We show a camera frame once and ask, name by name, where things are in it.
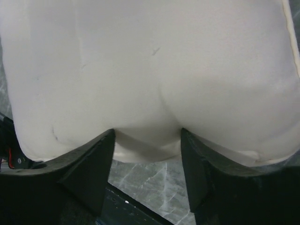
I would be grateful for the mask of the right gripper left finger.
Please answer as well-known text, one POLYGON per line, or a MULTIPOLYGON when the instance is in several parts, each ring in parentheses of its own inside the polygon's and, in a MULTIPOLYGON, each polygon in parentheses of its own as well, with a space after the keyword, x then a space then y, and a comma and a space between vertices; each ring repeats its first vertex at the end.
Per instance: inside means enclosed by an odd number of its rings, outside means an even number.
POLYGON ((95 224, 102 212, 114 146, 115 131, 109 129, 33 169, 2 172, 1 224, 95 224))

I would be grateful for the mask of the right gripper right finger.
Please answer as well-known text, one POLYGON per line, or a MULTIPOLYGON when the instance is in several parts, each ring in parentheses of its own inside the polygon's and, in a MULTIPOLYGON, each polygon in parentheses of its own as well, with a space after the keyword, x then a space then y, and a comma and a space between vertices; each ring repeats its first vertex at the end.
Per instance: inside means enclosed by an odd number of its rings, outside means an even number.
POLYGON ((297 225, 300 160, 246 167, 182 129, 181 155, 191 212, 198 225, 297 225))

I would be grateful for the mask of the cream pillow with bear print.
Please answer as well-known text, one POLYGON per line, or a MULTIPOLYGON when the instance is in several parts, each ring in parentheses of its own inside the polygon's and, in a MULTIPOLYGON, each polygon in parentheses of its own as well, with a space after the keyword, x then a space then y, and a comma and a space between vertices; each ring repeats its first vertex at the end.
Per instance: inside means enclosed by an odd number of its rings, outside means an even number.
POLYGON ((31 160, 110 128, 122 162, 179 156, 182 128, 246 166, 300 148, 300 56, 286 0, 3 0, 0 38, 31 160))

